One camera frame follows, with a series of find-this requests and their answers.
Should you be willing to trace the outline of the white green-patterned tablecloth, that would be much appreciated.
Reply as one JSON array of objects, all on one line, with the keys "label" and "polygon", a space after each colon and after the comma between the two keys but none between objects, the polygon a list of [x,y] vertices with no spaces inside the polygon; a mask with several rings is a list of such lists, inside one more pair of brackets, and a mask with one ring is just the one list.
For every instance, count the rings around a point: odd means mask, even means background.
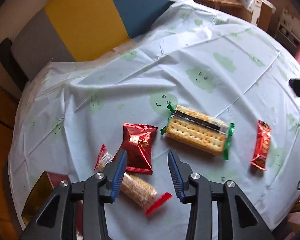
[{"label": "white green-patterned tablecloth", "polygon": [[[152,147],[160,192],[174,192],[167,153],[174,150],[211,181],[235,181],[270,229],[299,196],[300,98],[289,80],[300,64],[257,27],[191,0],[173,3],[127,53],[103,59],[46,64],[27,85],[18,106],[8,157],[17,215],[44,171],[88,179],[104,144],[115,153],[123,124],[163,128],[168,104],[183,105],[234,123],[229,160],[163,135]],[[258,120],[271,127],[262,171],[250,164]]]}]

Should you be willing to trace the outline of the shiny red foil snack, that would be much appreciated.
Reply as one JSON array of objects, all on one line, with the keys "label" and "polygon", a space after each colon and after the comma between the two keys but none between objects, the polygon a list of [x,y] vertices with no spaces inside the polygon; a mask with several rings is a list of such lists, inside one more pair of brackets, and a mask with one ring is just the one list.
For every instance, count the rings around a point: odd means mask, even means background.
[{"label": "shiny red foil snack", "polygon": [[157,127],[146,124],[123,124],[123,141],[119,150],[127,152],[126,172],[152,175],[152,144]]}]

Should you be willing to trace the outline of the grey yellow blue chair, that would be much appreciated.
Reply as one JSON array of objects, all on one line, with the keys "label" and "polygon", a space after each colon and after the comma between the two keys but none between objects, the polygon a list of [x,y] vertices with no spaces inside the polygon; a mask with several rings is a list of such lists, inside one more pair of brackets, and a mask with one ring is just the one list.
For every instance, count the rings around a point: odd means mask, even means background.
[{"label": "grey yellow blue chair", "polygon": [[11,52],[32,80],[50,61],[93,61],[147,32],[169,0],[50,0],[23,27]]}]

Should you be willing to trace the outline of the cracker pack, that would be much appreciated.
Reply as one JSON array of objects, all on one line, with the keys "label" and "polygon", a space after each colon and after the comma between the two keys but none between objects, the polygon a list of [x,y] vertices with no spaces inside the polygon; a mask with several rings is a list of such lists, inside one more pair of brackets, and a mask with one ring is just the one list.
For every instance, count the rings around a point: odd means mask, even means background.
[{"label": "cracker pack", "polygon": [[181,105],[167,106],[170,116],[160,133],[204,152],[229,159],[235,124],[213,118]]}]

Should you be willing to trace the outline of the gold tin box, maroon sides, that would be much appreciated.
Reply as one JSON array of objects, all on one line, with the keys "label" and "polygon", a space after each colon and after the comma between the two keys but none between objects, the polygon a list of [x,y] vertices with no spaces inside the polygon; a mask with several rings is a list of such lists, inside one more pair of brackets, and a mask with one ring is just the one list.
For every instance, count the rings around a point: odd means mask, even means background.
[{"label": "gold tin box, maroon sides", "polygon": [[[71,182],[69,176],[66,174],[58,174],[44,171],[33,186],[21,213],[23,223],[25,226],[35,217],[41,206],[45,203],[48,196],[52,193],[54,188],[62,181],[67,180]],[[76,233],[77,239],[83,239],[82,231],[82,214],[83,201],[76,202]]]}]

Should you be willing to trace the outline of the wooden side shelf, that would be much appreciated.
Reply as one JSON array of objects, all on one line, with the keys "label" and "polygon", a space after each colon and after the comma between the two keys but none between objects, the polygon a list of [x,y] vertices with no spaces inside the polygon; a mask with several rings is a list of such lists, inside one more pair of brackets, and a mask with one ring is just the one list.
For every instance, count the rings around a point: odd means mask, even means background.
[{"label": "wooden side shelf", "polygon": [[241,18],[258,26],[265,32],[268,31],[272,17],[272,9],[260,0],[256,0],[252,11],[245,9],[241,2],[235,0],[194,0],[195,2],[220,10],[237,18]]}]

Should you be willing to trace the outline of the grain bar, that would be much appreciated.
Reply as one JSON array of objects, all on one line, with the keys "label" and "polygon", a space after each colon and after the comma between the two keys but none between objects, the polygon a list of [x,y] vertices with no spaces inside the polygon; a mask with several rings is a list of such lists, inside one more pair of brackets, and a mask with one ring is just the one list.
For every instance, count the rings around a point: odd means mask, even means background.
[{"label": "grain bar", "polygon": [[[95,170],[103,172],[105,166],[113,159],[114,157],[103,144],[97,156]],[[172,198],[169,192],[160,193],[148,182],[127,172],[123,176],[121,191],[141,206],[145,215],[150,215]]]}]

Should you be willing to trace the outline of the small red patterned snack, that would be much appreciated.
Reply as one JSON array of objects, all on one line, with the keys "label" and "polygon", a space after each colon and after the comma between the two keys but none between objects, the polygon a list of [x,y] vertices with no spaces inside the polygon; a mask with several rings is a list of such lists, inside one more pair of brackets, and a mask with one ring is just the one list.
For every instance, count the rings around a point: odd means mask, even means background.
[{"label": "small red patterned snack", "polygon": [[257,123],[257,138],[253,158],[250,164],[265,171],[266,160],[271,142],[271,127],[262,120]]}]

